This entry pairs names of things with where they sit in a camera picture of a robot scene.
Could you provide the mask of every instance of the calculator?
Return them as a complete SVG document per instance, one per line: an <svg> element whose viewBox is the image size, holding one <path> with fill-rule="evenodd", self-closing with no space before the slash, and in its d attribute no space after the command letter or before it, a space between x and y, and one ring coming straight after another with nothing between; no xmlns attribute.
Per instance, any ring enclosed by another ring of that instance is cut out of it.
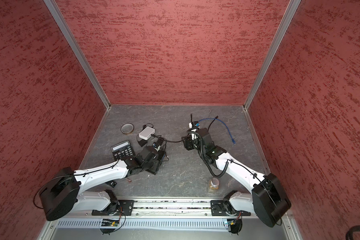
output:
<svg viewBox="0 0 360 240"><path fill-rule="evenodd" d="M125 156L134 156L135 152L129 141L124 141L111 147L112 155L115 161L121 160Z"/></svg>

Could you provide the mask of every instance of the roll of tape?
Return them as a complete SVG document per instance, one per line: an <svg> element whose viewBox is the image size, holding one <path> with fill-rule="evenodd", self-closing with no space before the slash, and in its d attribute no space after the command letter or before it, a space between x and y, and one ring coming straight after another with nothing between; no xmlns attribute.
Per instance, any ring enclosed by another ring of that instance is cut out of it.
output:
<svg viewBox="0 0 360 240"><path fill-rule="evenodd" d="M121 132L125 135L129 135L133 132L135 127L131 123L126 123L123 126L121 126Z"/></svg>

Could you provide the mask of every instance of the jar lid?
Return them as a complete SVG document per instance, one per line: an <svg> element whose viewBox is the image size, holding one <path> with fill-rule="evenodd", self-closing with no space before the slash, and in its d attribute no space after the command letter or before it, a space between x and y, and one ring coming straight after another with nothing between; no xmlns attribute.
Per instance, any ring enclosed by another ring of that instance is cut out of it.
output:
<svg viewBox="0 0 360 240"><path fill-rule="evenodd" d="M209 183L211 184L211 187L218 187L219 186L219 180L217 178L212 178Z"/></svg>
<svg viewBox="0 0 360 240"><path fill-rule="evenodd" d="M131 123L124 124L121 127L121 132L125 135L131 134L133 132L133 130L134 130L134 127Z"/></svg>

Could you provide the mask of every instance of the black wire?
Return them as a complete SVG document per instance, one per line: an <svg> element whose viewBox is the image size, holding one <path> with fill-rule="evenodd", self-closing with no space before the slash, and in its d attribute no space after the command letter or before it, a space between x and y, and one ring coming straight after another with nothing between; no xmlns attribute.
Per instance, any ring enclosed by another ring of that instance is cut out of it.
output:
<svg viewBox="0 0 360 240"><path fill-rule="evenodd" d="M276 225L281 226L282 224L283 224L283 219L280 218L280 224L277 224L277 223L276 223Z"/></svg>
<svg viewBox="0 0 360 240"><path fill-rule="evenodd" d="M191 127L190 129L188 129L187 136L189 135L189 131L194 130L194 129L199 129L199 128L198 127Z"/></svg>
<svg viewBox="0 0 360 240"><path fill-rule="evenodd" d="M124 222L123 222L123 224L120 226L120 228L121 228L122 226L124 226L124 223L125 223L125 221L126 221L126 219L127 219L127 217L125 216L125 214L124 214L123 212L121 212L121 214L124 215Z"/></svg>
<svg viewBox="0 0 360 240"><path fill-rule="evenodd" d="M158 136L160 136L160 135L156 136L156 135L153 135L153 134L152 134L152 136L153 136L153 137L156 137L157 139L163 140L164 142L172 142L172 143L182 142L182 140L180 140L180 141L169 141L169 140L167 140L167 139L165 139L165 138L163 138L163 137L158 137Z"/></svg>
<svg viewBox="0 0 360 240"><path fill-rule="evenodd" d="M346 240L353 240L353 233L360 232L360 225L351 227L346 233Z"/></svg>
<svg viewBox="0 0 360 240"><path fill-rule="evenodd" d="M211 127L212 123L213 123L216 119L218 119L218 118L219 118L219 116L217 115L217 116L215 117L215 119L213 119L213 120L211 121L211 123L209 124L208 129L207 129L208 132L209 132L209 128Z"/></svg>
<svg viewBox="0 0 360 240"><path fill-rule="evenodd" d="M228 165L229 165L228 160L227 160L226 163L225 163L225 166L224 166L223 171L222 171L220 174L216 175L216 174L213 172L213 170L211 169L211 166L209 166L209 164L208 164L207 161L205 160L205 156L204 156L204 153L203 153L204 143L203 143L203 138L201 137L201 135L198 134L197 132L192 132L192 131L189 131L189 130L187 131L187 133L191 133L191 134L193 133L193 134L195 134L195 135L197 136L197 138L200 139L199 144L198 144L200 150L197 148L197 146L195 146L195 143L193 143L193 146L195 147L195 149L197 149L197 152L198 152L199 156L200 156L201 159L203 160L204 164L207 166L210 174L211 174L213 177L221 178L221 177L225 174L225 172L227 171L227 169L228 169Z"/></svg>
<svg viewBox="0 0 360 240"><path fill-rule="evenodd" d="M103 168L103 169L98 169L98 170L91 171L91 172L86 172L86 173L83 173L83 174L77 174L77 175L75 175L75 174L68 174L68 175L63 175L63 176L54 177L53 179L49 180L46 184L44 184L44 186L42 186L42 187L35 193L35 195L33 196L33 205L34 205L35 207L37 207L38 209L43 209L42 207L39 207L38 205L36 205L36 203L35 203L36 195L37 195L37 193L38 193L42 188L44 188L44 187L45 187L48 183L50 183L52 180L55 180L55 179L60 178L60 177L69 177L69 176L75 177L75 176L82 176L82 175L85 176L85 175L90 174L90 173L93 173L93 172L97 172L97 171L101 171L101 170L105 170L105 169L109 169L109 168L114 168L118 163L119 163L119 160L118 160L114 165L112 165L112 166L109 166L109 167L106 167L106 168Z"/></svg>
<svg viewBox="0 0 360 240"><path fill-rule="evenodd" d="M242 166L242 167L244 167L243 165L241 165L241 164L238 164L237 162L233 162L234 164L237 164L237 165L239 165L239 166ZM269 192L268 192L268 190L265 188L265 186L261 183L261 181L260 181L260 179L257 177L257 175L256 174L254 174L253 172L251 172L248 168L246 168L246 167L244 167L245 168L245 170L247 170L250 174L252 174L259 182L260 182L260 184L264 187L264 190L267 192L267 194L268 194L268 196L269 196L269 198L272 200L272 202L273 202L273 204L275 205L275 207L277 208L277 205L276 205L276 203L274 202L274 200L272 199L272 197L271 197L271 195L269 194Z"/></svg>
<svg viewBox="0 0 360 240"><path fill-rule="evenodd" d="M33 196L33 205L34 205L35 207L37 207L38 209L44 209L44 208L42 208L42 207L39 207L39 206L36 205L36 203L35 203L36 196L37 196L37 194L39 193L39 191L40 191L41 189L43 189L43 188L44 188L48 183L50 183L51 181L53 181L53 180L55 180L55 179L57 179L57 178L69 177L69 176L72 176L72 175L69 174L69 175L63 175L63 176L54 177L53 179L49 180L46 184L44 184L41 188L39 188L39 190L37 190L37 192L36 192L35 195Z"/></svg>
<svg viewBox="0 0 360 240"><path fill-rule="evenodd" d="M161 161L162 161L162 162L168 162L168 161L169 161L169 157L168 157L168 155L167 155L166 152L164 153L164 156L163 156L163 158L161 159Z"/></svg>
<svg viewBox="0 0 360 240"><path fill-rule="evenodd" d="M153 138L151 138L146 144L147 144L147 146L148 146L148 144L152 141L152 140L154 140L155 138L153 137Z"/></svg>
<svg viewBox="0 0 360 240"><path fill-rule="evenodd" d="M98 169L98 170L91 171L91 172L86 172L86 173L83 173L83 174L77 174L77 175L74 174L74 176L82 176L82 175L85 176L85 175L90 174L90 173L93 173L93 172L98 172L98 171L101 171L101 170L106 170L106 169L109 169L109 168L114 168L114 167L116 166L116 164L119 163L119 161L120 161L120 159L119 159L115 164L113 164L112 166L109 166L109 167L106 167L106 168L102 168L102 169Z"/></svg>
<svg viewBox="0 0 360 240"><path fill-rule="evenodd" d="M241 228L243 227L243 215L241 215L241 219L240 219L240 227L239 230L241 230Z"/></svg>

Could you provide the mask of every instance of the red textured wall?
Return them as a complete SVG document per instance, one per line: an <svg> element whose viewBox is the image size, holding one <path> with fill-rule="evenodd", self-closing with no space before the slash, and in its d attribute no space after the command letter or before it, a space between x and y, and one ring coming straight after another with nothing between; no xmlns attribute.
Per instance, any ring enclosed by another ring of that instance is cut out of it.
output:
<svg viewBox="0 0 360 240"><path fill-rule="evenodd" d="M289 0L56 0L113 104L243 104Z"/></svg>
<svg viewBox="0 0 360 240"><path fill-rule="evenodd" d="M104 112L44 2L0 1L0 240L38 236L34 193L79 166Z"/></svg>
<svg viewBox="0 0 360 240"><path fill-rule="evenodd" d="M344 239L360 224L360 1L303 0L249 111L304 240Z"/></svg>

